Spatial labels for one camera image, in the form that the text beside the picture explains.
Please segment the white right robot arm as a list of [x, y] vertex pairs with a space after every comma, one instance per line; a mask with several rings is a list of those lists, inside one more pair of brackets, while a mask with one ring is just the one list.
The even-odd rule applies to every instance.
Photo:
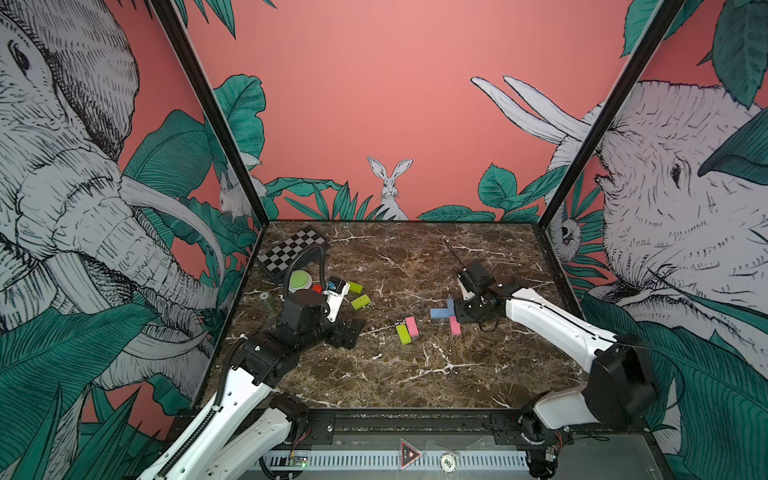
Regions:
[[557, 347], [586, 375], [576, 387], [536, 397], [520, 411], [520, 434], [530, 445], [550, 445], [567, 427], [582, 425], [623, 432], [634, 426], [659, 396], [647, 345], [634, 334], [594, 326], [532, 288], [500, 281], [478, 260], [456, 273], [460, 323], [505, 318]]

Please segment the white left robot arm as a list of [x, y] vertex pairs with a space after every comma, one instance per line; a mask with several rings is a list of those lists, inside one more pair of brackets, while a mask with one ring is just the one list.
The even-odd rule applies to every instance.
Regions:
[[308, 436], [308, 407], [276, 386], [302, 353], [321, 343], [352, 349], [363, 328], [338, 317], [349, 283], [319, 279], [319, 291], [283, 290], [276, 323], [238, 343], [214, 397], [140, 478], [238, 479], [273, 448]]

